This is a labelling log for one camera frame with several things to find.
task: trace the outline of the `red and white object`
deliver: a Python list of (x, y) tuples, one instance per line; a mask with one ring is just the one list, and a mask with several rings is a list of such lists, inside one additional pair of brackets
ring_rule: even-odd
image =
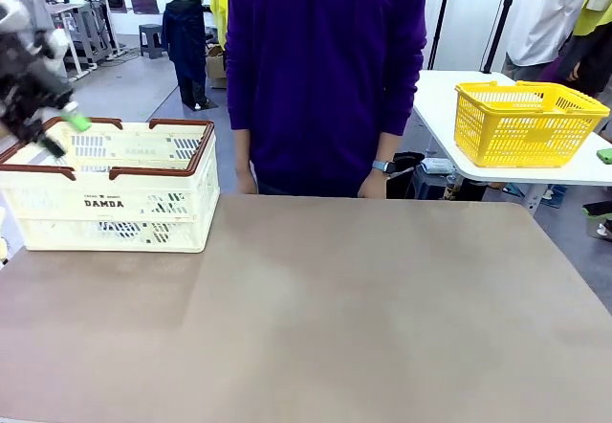
[(212, 122), (45, 123), (66, 150), (0, 155), (0, 189), (29, 250), (204, 250), (219, 198)]

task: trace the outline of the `purple hoodie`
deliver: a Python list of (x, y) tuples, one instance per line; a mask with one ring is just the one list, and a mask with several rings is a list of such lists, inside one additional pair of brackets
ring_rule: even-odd
[(229, 0), (229, 118), (257, 179), (356, 196), (381, 132), (404, 134), (425, 44), (425, 0)]

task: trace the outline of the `floor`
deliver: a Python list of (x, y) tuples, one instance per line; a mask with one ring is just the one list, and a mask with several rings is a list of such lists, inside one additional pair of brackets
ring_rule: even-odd
[[(134, 38), (121, 39), (133, 45)], [(181, 104), (172, 64), (166, 57), (150, 60), (132, 57), (113, 67), (100, 68), (76, 84), (76, 97), (90, 116), (119, 117), (132, 122), (155, 118), (206, 119), (215, 123), (217, 163), (223, 192), (236, 188), (233, 172), (233, 140), (228, 118), (225, 90), (208, 89), (208, 96), (218, 107), (192, 112)], [(429, 135), (418, 118), (409, 120), (403, 148), (425, 151)], [(603, 304), (612, 312), (612, 243), (589, 237), (581, 211), (585, 203), (610, 200), (612, 193), (598, 187), (571, 187), (561, 209), (540, 207), (535, 220), (579, 270)], [(513, 201), (518, 198), (490, 189), (486, 201)], [(3, 235), (14, 252), (21, 238), (8, 217)]]

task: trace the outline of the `cardboard box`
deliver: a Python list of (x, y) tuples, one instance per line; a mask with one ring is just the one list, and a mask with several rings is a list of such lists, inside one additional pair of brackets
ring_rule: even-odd
[(228, 88), (225, 60), (221, 45), (213, 45), (207, 54), (207, 76), (211, 88)]

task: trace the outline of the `yellow plastic basket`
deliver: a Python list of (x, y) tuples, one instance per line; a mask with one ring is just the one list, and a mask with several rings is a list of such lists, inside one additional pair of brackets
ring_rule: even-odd
[(480, 167), (561, 167), (610, 109), (553, 83), (455, 88), (455, 141)]

